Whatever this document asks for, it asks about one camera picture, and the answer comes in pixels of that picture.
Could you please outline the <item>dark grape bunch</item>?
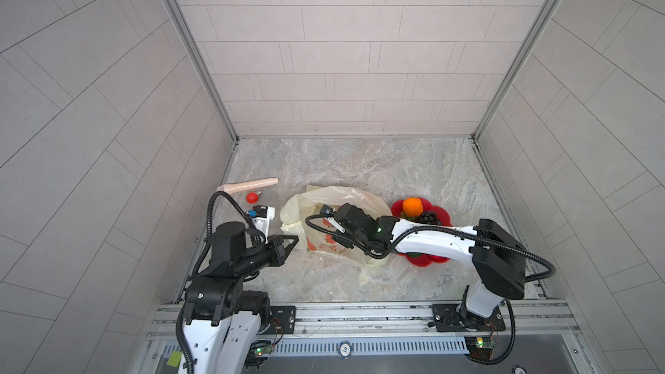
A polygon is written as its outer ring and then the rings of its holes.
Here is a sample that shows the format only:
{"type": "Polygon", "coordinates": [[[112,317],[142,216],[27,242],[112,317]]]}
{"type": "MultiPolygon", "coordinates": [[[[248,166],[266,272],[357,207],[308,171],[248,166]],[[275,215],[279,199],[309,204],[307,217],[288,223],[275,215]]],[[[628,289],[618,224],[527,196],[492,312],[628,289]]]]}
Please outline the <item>dark grape bunch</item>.
{"type": "Polygon", "coordinates": [[[438,214],[436,211],[424,211],[418,218],[419,223],[425,224],[425,225],[437,225],[440,226],[442,224],[441,220],[439,219],[438,214]]]}

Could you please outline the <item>cream plastic bag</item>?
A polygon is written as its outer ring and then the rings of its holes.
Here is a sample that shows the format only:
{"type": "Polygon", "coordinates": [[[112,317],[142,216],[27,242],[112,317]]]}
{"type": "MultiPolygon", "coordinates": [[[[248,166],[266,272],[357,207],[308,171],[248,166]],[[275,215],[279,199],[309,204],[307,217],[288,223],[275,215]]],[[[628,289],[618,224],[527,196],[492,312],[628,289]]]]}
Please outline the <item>cream plastic bag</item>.
{"type": "Polygon", "coordinates": [[[387,268],[387,259],[373,259],[359,247],[349,248],[333,238],[333,233],[342,231],[335,214],[347,204],[374,220],[391,214],[381,197],[365,190],[308,185],[304,192],[292,196],[280,209],[281,230],[304,242],[300,250],[307,259],[322,259],[327,264],[358,270],[365,278],[377,276],[387,268]]]}

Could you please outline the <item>orange fruit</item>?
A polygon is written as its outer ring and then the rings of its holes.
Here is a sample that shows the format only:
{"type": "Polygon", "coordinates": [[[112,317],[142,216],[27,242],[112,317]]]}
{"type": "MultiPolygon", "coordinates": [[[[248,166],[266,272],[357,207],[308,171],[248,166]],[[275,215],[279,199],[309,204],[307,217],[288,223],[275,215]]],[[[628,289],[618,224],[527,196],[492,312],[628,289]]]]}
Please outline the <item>orange fruit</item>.
{"type": "Polygon", "coordinates": [[[419,197],[409,197],[403,201],[403,214],[410,218],[418,218],[424,213],[424,205],[419,197]]]}

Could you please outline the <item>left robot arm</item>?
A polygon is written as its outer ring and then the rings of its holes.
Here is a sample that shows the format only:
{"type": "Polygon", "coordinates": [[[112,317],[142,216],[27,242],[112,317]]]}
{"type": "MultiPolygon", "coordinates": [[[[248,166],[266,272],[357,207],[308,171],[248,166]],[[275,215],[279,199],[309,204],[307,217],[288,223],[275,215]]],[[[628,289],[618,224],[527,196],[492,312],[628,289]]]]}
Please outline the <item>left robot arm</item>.
{"type": "Polygon", "coordinates": [[[282,266],[299,242],[239,222],[223,223],[211,236],[211,262],[192,279],[176,322],[180,373],[240,373],[259,368],[275,343],[256,336],[275,327],[268,293],[246,291],[246,280],[282,266]]]}

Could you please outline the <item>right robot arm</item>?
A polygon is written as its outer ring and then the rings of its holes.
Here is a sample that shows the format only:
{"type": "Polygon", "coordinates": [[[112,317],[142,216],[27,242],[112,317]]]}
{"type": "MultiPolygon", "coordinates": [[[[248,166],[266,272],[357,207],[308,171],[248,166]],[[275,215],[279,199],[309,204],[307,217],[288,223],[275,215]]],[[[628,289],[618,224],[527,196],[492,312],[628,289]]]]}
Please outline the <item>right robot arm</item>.
{"type": "Polygon", "coordinates": [[[373,218],[344,204],[321,212],[335,228],[332,237],[360,249],[374,260],[395,254],[439,256],[472,266],[479,278],[466,290],[459,313],[463,318],[489,318],[503,301],[524,298],[525,285],[556,274],[550,261],[527,251],[498,223],[482,219],[475,226],[445,227],[405,218],[373,218]]]}

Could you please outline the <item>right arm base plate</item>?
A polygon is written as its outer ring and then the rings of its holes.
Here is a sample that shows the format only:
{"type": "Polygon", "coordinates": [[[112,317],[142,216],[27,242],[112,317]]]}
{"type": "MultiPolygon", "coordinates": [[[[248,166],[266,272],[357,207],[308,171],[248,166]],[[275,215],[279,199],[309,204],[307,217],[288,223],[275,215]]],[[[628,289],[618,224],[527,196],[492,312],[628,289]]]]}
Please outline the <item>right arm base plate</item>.
{"type": "Polygon", "coordinates": [[[506,324],[499,308],[495,308],[488,319],[468,313],[460,315],[460,304],[435,304],[431,307],[433,319],[429,328],[437,332],[504,332],[506,324]]]}

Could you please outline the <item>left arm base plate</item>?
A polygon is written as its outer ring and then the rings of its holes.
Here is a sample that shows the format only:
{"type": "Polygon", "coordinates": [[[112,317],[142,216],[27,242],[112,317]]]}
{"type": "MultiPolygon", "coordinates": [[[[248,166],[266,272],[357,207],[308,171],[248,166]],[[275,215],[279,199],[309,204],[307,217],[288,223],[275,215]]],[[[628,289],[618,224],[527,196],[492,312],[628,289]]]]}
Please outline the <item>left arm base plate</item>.
{"type": "Polygon", "coordinates": [[[260,335],[290,335],[294,333],[297,309],[295,306],[272,306],[268,325],[260,335]]]}

